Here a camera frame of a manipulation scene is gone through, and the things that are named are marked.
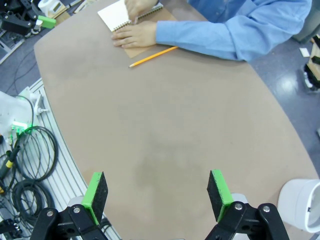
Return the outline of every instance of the table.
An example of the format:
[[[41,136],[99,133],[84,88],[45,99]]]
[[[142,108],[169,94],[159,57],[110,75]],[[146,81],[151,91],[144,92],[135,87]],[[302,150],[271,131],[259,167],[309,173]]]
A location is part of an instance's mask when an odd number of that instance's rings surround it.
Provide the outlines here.
[[[290,179],[318,178],[289,119],[251,66],[182,49],[129,69],[100,0],[35,45],[51,108],[88,183],[104,171],[105,213],[124,240],[203,240],[215,225],[211,169],[249,203],[277,204]],[[178,20],[204,20],[183,0]],[[286,226],[291,240],[307,233]]]

